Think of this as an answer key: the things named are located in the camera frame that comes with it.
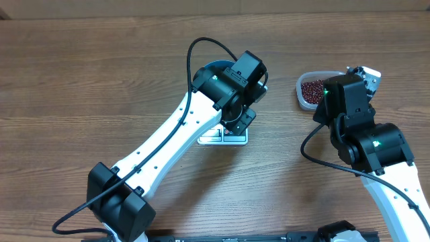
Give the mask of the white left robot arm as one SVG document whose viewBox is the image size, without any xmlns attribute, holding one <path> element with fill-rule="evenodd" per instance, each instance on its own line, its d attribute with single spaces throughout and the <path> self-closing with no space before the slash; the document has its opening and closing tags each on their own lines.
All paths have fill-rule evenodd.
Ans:
<svg viewBox="0 0 430 242">
<path fill-rule="evenodd" d="M 162 179 L 207 131 L 222 125 L 245 135 L 256 117 L 250 108 L 265 95 L 263 61 L 249 51 L 238 60 L 217 60 L 199 69 L 191 91 L 172 115 L 133 153 L 113 167 L 99 162 L 88 175 L 89 209 L 108 241 L 146 241 L 155 217 L 148 203 Z"/>
</svg>

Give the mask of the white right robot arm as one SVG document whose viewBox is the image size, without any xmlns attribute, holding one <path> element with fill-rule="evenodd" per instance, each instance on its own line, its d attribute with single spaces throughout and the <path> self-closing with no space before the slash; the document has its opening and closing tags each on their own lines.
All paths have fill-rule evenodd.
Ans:
<svg viewBox="0 0 430 242">
<path fill-rule="evenodd" d="M 429 240 L 429 205 L 414 155 L 400 129 L 377 124 L 370 101 L 380 75 L 363 71 L 330 77 L 314 121 L 328 126 L 346 172 L 361 178 L 394 241 Z"/>
</svg>

